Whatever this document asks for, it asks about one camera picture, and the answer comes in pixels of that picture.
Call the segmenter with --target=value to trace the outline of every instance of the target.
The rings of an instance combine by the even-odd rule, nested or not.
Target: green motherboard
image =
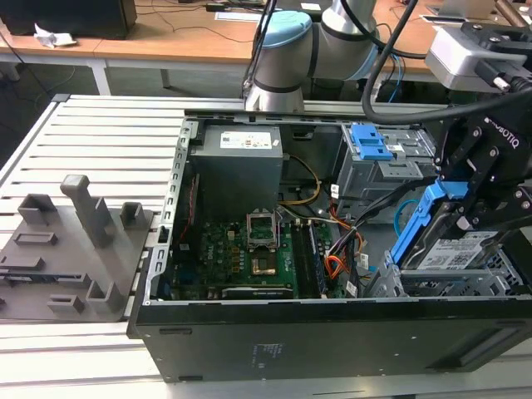
[[[331,231],[325,223],[315,223],[320,255],[331,244]],[[277,235],[276,248],[248,246],[245,221],[205,223],[201,228],[195,259],[177,262],[172,294],[178,300],[223,299],[230,288],[271,288],[290,291],[299,298],[297,262],[294,262],[293,224],[255,223],[251,239],[271,239]]]

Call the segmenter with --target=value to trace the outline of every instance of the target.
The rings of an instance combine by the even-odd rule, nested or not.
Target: sticker
[[[405,152],[400,144],[389,144],[386,146],[388,151],[402,151]]]
[[[267,131],[225,131],[219,139],[220,148],[271,150],[272,136]]]
[[[339,185],[331,185],[331,196],[335,199],[340,198],[340,186]]]
[[[253,345],[251,367],[266,368],[269,363],[275,363],[283,353],[283,347],[283,343],[257,343]]]
[[[355,284],[350,281],[347,281],[346,291],[348,291],[353,297],[357,297],[357,287],[355,287]]]
[[[301,8],[303,10],[310,10],[310,11],[321,11],[322,8],[319,7],[319,4],[316,4],[315,2],[302,2]]]
[[[484,248],[495,231],[471,231],[461,239],[439,239],[423,259],[418,270],[461,270]]]
[[[360,254],[360,266],[365,268],[366,270],[369,270],[369,255],[368,254]]]

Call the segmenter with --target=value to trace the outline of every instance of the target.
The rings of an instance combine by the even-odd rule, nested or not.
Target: metal rail table
[[[353,103],[313,101],[306,107],[326,113],[362,113]],[[110,96],[71,96],[66,102],[52,102],[0,172],[0,248],[21,219],[17,207],[27,193],[49,194],[56,204],[67,204],[59,184],[68,173],[88,175],[91,193],[104,195],[109,206],[135,200],[159,212],[155,224],[184,109],[200,108],[237,111],[242,104]],[[404,105],[378,109],[414,111]],[[154,242],[155,231],[145,247]],[[126,325],[0,321],[0,397],[348,399],[417,394],[493,399],[532,395],[532,340],[464,374],[167,385],[142,341],[127,338]]]

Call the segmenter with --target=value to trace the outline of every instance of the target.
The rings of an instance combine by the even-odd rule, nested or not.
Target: desk
[[[419,14],[427,13],[426,3],[441,0],[421,0],[412,14],[412,21],[406,25],[396,47],[408,52],[427,52],[436,31],[430,23],[414,20]],[[168,3],[155,0],[155,4]],[[167,13],[172,8],[156,8],[153,12],[151,0],[137,0],[139,16],[137,24],[125,41],[78,38],[79,45],[68,48],[49,49],[41,46],[33,37],[12,37],[2,26],[2,33],[15,48],[20,57],[28,63],[80,65],[93,71],[98,91],[110,95],[111,89],[107,67],[137,67],[160,69],[163,86],[170,86],[168,70],[228,71],[244,72],[251,54],[251,40],[256,28],[251,22],[225,22],[214,20],[214,13],[203,8],[179,8],[180,12]],[[404,7],[397,0],[378,0],[374,17],[377,23],[385,22],[393,29]],[[240,42],[234,42],[203,28],[207,27]],[[382,40],[389,33],[380,27]],[[0,61],[18,62],[5,43],[0,43]],[[378,82],[392,69],[388,62]],[[405,81],[435,81],[424,61],[406,60]]]
[[[238,100],[168,97],[72,96],[52,102],[0,171],[0,248],[21,220],[17,207],[26,194],[49,194],[55,204],[67,204],[59,184],[64,175],[81,170],[91,180],[89,191],[104,195],[110,207],[140,201],[158,219],[184,109],[213,107],[243,109]],[[429,111],[438,106],[421,107]],[[362,114],[359,103],[308,101],[305,108]],[[413,109],[378,104],[376,111]],[[152,231],[145,247],[155,243]],[[130,311],[131,301],[126,316]],[[419,399],[511,399],[512,394],[524,398],[532,392],[532,340],[472,373],[167,385],[143,342],[126,337],[126,324],[0,320],[0,397],[352,399],[417,394]]]

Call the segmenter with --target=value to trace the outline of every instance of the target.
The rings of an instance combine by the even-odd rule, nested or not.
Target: open computer tower
[[[392,157],[363,160],[353,123],[364,121],[187,116],[130,322],[166,382],[467,372],[530,337],[532,251],[519,230],[452,273],[387,274],[397,237],[383,211],[360,228],[360,289],[346,273],[329,278],[323,254],[342,233],[320,220],[330,187],[349,218],[434,174],[437,129],[376,126]],[[316,189],[304,164],[319,196],[278,207]]]

